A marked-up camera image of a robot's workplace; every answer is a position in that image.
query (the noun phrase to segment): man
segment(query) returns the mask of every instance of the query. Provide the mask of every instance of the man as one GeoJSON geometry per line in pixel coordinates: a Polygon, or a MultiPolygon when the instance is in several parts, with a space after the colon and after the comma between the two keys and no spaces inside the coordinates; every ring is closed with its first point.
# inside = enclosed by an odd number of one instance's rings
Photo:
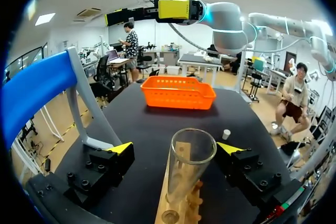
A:
{"type": "Polygon", "coordinates": [[[304,82],[308,68],[305,64],[297,64],[297,74],[288,77],[282,90],[282,100],[276,109],[276,121],[278,127],[272,130],[271,135],[280,134],[282,131],[282,123],[286,116],[294,118],[299,123],[290,132],[283,134],[287,141],[291,141],[291,136],[295,133],[304,131],[309,127],[307,118],[308,106],[308,88],[304,82]]]}
{"type": "Polygon", "coordinates": [[[120,43],[126,46],[125,58],[132,59],[126,64],[126,68],[130,69],[132,75],[132,81],[137,81],[139,77],[139,71],[137,69],[137,58],[138,58],[138,36],[133,30],[133,23],[128,22],[124,25],[124,30],[128,33],[126,41],[119,40],[120,43]]]}
{"type": "Polygon", "coordinates": [[[224,69],[225,70],[228,70],[228,69],[231,69],[231,72],[233,73],[233,75],[237,75],[237,72],[238,72],[238,69],[239,69],[239,66],[240,66],[240,61],[241,61],[241,57],[242,56],[242,53],[238,53],[236,56],[235,56],[235,59],[233,59],[229,64],[226,64],[224,65],[224,69]]]}

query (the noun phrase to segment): man in patterned shirt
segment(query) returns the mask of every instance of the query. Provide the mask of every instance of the man in patterned shirt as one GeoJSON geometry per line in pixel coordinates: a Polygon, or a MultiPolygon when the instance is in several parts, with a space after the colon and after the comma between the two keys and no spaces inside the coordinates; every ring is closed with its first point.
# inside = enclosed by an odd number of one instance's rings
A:
{"type": "Polygon", "coordinates": [[[130,69],[132,74],[132,81],[135,82],[138,80],[139,71],[137,69],[137,58],[138,58],[138,36],[133,30],[133,23],[128,22],[124,25],[125,32],[128,33],[126,41],[119,40],[120,43],[126,46],[125,58],[132,59],[127,63],[127,69],[130,69]]]}

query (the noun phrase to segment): man sitting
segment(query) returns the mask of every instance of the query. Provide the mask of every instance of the man sitting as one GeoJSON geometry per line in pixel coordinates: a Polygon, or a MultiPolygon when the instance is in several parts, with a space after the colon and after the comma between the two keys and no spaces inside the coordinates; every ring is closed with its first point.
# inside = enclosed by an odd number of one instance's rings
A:
{"type": "Polygon", "coordinates": [[[288,77],[282,90],[282,99],[276,109],[276,121],[278,127],[270,132],[271,135],[282,133],[282,123],[286,116],[294,118],[299,123],[289,132],[285,132],[283,137],[291,141],[291,136],[295,133],[304,131],[309,127],[307,118],[308,88],[304,82],[308,68],[305,64],[297,64],[297,74],[288,77]]]}

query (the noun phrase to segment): orange basket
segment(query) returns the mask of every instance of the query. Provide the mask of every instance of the orange basket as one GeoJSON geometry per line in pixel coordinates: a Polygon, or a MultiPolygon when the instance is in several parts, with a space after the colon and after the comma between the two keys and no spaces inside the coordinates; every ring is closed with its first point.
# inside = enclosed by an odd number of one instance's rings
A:
{"type": "Polygon", "coordinates": [[[208,110],[216,98],[209,84],[192,77],[151,76],[141,89],[153,107],[208,110]]]}

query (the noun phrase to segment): small white cup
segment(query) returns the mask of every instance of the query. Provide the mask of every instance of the small white cup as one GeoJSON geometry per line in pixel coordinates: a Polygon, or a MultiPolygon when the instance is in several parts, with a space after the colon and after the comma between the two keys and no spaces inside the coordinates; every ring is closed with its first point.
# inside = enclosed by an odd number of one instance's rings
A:
{"type": "Polygon", "coordinates": [[[231,134],[231,131],[230,131],[230,130],[224,130],[224,131],[223,131],[222,139],[223,139],[223,140],[227,140],[228,137],[230,136],[230,134],[231,134]]]}

